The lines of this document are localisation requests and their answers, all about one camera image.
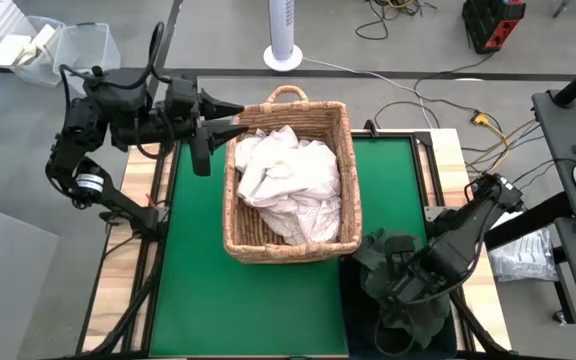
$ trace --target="basket handle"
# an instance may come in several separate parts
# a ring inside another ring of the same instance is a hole
[[[271,105],[275,103],[279,95],[286,93],[293,93],[299,96],[301,101],[295,101],[293,102],[293,104],[301,104],[302,110],[307,111],[310,108],[310,106],[308,105],[308,96],[306,96],[306,93],[303,90],[294,85],[282,85],[277,89],[275,89],[275,91],[273,91],[270,94],[270,96],[268,96],[268,99],[266,99],[266,101],[261,105],[263,112],[266,114],[271,113],[272,112]]]

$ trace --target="yellow cable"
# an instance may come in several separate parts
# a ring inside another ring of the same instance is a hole
[[[494,172],[499,167],[499,165],[501,165],[501,163],[504,162],[504,160],[506,160],[506,157],[508,156],[508,152],[509,152],[508,148],[510,147],[510,145],[508,144],[508,138],[506,137],[506,135],[504,135],[496,127],[490,125],[490,123],[488,123],[488,122],[484,123],[484,126],[489,128],[493,132],[497,133],[497,135],[499,135],[501,140],[504,142],[504,145],[506,145],[506,149],[504,150],[504,154],[499,158],[499,160],[495,161],[493,163],[492,168],[490,168],[490,170],[488,170],[490,172]]]
[[[401,5],[395,5],[392,3],[392,0],[388,0],[388,4],[390,5],[391,8],[394,8],[394,9],[402,9],[402,8],[408,7],[408,5],[410,5],[410,3],[412,3],[412,0],[408,0]]]
[[[521,131],[522,129],[524,129],[526,126],[529,126],[532,122],[534,122],[535,119],[530,119],[527,122],[525,122],[524,124],[520,125],[519,127],[517,127],[515,130],[513,130],[510,134],[505,135],[506,140],[510,139],[511,137],[513,137],[516,133],[518,133],[519,131]],[[504,140],[499,141],[497,144],[493,145],[488,151],[486,151],[485,153],[483,153],[480,157],[478,157],[477,159],[475,159],[474,161],[471,161],[469,163],[466,164],[466,166],[472,166],[473,164],[477,163],[479,160],[483,159],[484,157],[488,156],[488,154],[490,154],[491,152],[495,151],[499,146],[504,144]]]

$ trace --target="wooden table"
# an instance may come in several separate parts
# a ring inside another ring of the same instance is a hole
[[[396,132],[406,132],[414,130],[392,130]],[[463,189],[469,182],[464,160],[461,153],[459,138],[455,129],[430,130],[433,141],[435,162],[439,173],[439,180],[443,191],[446,206],[460,207],[465,202]],[[156,145],[146,146],[149,152],[157,149]],[[420,151],[422,168],[424,174],[429,174],[429,165],[426,156]],[[160,187],[160,198],[163,198],[168,187],[168,174],[170,171],[171,156],[168,156],[164,165],[164,176]],[[129,154],[128,166],[126,168],[121,191],[141,205],[146,205],[146,194],[150,192],[155,170],[155,161],[145,158],[136,148],[132,148]],[[430,176],[426,179],[426,190],[430,204],[434,202],[435,196],[432,184],[429,182]],[[114,247],[122,240],[130,236],[130,229],[127,225],[116,226],[110,234],[108,249]],[[127,245],[113,252],[105,260],[96,287],[96,296],[93,302],[85,339],[82,350],[92,350],[105,338],[106,334],[116,324],[126,310],[132,289],[133,277],[140,247],[140,240],[136,239]],[[501,305],[497,295],[497,289],[485,251],[482,251],[479,265],[473,276],[463,286],[466,302],[477,319],[492,337],[501,346],[510,349],[510,340],[506,331],[506,324],[503,319]],[[133,345],[138,347],[143,332],[144,312],[146,306],[142,306],[137,317],[136,331],[133,338]],[[459,339],[459,348],[463,349],[463,341]]]

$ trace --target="gray floor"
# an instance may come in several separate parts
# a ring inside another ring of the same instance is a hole
[[[369,41],[355,28],[377,20],[362,0],[296,1],[295,42],[305,56],[354,69],[442,71],[477,62],[461,19],[463,1],[429,0],[439,9],[388,23],[390,37]],[[266,0],[184,2],[166,67],[264,68],[269,45]],[[530,1],[504,51],[477,69],[509,73],[576,73],[576,1],[558,19],[559,0]],[[382,34],[375,26],[372,36]],[[319,68],[303,63],[300,68]]]
[[[0,359],[14,359],[59,238],[0,213]]]
[[[429,0],[439,7],[424,18],[401,18],[388,24],[391,38],[362,40],[354,29],[373,20],[361,0],[296,1],[296,39],[307,56],[339,65],[370,70],[439,71],[480,59],[468,50],[461,1]],[[50,16],[67,24],[106,22],[125,66],[143,66],[147,43],[156,21],[166,20],[172,0],[19,0],[28,15]],[[264,68],[261,53],[268,45],[266,0],[186,0],[166,60],[167,68]],[[471,71],[507,73],[576,72],[576,1],[552,20],[559,0],[536,0],[511,35],[503,51]],[[321,68],[302,64],[302,68]],[[301,86],[313,100],[335,99],[348,104],[353,125],[360,127],[387,102],[415,101],[409,93],[381,80],[228,78],[202,79],[213,96],[244,104],[263,101],[278,85]],[[412,81],[400,81],[410,86]],[[530,95],[563,84],[546,82],[426,81],[420,92],[492,113],[506,132],[532,117]],[[497,141],[485,129],[472,126],[470,114],[440,103],[429,105],[443,127],[457,128],[463,146],[486,147]],[[418,108],[397,105],[380,116],[382,127],[419,128],[425,121]],[[103,245],[103,224],[97,211],[74,210],[52,191],[43,176],[53,134],[63,122],[61,89],[27,85],[0,74],[0,211],[60,236],[56,255],[35,307],[33,322],[22,345],[21,358],[56,357],[72,353],[96,275]],[[467,160],[474,154],[465,153]],[[106,147],[95,154],[117,183],[125,154]],[[543,141],[511,153],[500,172],[513,179],[546,159]],[[527,189],[534,206],[561,189],[554,170]],[[564,278],[569,273],[564,271]],[[557,310],[548,283],[498,285],[513,349],[523,354],[576,359],[576,325],[559,327],[550,320]]]

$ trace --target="dark green cloth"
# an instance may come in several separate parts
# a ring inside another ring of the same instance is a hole
[[[415,252],[419,250],[414,245],[418,242],[410,236],[401,236],[384,229],[364,236],[359,250],[353,255],[363,265],[360,274],[362,289],[379,303],[384,328],[403,329],[425,349],[433,336],[443,328],[450,314],[450,300],[448,296],[442,296],[420,304],[393,306],[393,302],[388,300],[387,284],[397,278],[393,277],[387,265],[387,241],[398,241],[398,246],[410,247],[411,250],[414,248]],[[398,255],[393,256],[393,260],[395,264],[402,262]]]

